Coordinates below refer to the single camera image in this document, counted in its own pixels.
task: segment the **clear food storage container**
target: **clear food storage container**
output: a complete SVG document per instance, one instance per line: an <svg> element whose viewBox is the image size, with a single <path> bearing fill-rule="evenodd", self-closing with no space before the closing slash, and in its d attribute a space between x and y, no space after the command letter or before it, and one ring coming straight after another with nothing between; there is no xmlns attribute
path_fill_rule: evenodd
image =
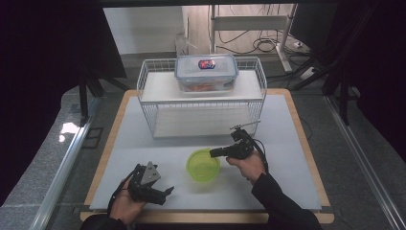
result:
<svg viewBox="0 0 406 230"><path fill-rule="evenodd" d="M174 75L185 93L222 93L234 89L238 69L232 55L182 56Z"/></svg>

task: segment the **yellow-green plastic bowl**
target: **yellow-green plastic bowl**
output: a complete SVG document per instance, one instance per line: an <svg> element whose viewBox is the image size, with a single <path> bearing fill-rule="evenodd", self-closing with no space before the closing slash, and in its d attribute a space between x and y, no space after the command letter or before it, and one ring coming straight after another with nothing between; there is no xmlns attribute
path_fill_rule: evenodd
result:
<svg viewBox="0 0 406 230"><path fill-rule="evenodd" d="M189 156L186 170L196 182L208 182L220 171L220 161L210 156L210 149L199 149Z"/></svg>

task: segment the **wire rack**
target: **wire rack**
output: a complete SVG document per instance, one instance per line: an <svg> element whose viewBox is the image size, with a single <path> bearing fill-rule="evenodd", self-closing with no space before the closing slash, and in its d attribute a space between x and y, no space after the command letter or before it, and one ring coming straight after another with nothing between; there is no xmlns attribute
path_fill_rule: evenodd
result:
<svg viewBox="0 0 406 230"><path fill-rule="evenodd" d="M153 137L230 135L231 127L259 119L266 78L257 57L236 57L235 89L222 95L183 94L174 77L175 61L147 59L138 78L138 99ZM244 128L255 134L257 125Z"/></svg>

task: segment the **white wall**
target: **white wall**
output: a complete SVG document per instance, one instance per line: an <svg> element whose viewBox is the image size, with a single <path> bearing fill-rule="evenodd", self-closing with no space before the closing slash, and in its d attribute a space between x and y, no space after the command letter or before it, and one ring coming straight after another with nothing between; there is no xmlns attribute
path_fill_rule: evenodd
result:
<svg viewBox="0 0 406 230"><path fill-rule="evenodd" d="M121 55L175 52L177 34L184 32L182 7L104 9Z"/></svg>

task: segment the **person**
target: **person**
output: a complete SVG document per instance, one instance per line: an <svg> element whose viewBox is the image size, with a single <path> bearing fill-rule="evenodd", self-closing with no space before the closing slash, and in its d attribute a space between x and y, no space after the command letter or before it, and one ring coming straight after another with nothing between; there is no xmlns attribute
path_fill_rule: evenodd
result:
<svg viewBox="0 0 406 230"><path fill-rule="evenodd" d="M247 178L253 185L252 194L263 205L269 215L267 226L269 229L281 230L319 230L322 229L314 214L306 209L302 209L297 203L286 196L277 181L271 174L266 173L259 152L252 151L243 160L232 157L226 158L227 162L239 168L243 177ZM84 229L126 229L142 212L144 202L133 201L128 190L121 190L113 203L110 216L90 217L84 223L97 222L97 228Z"/></svg>

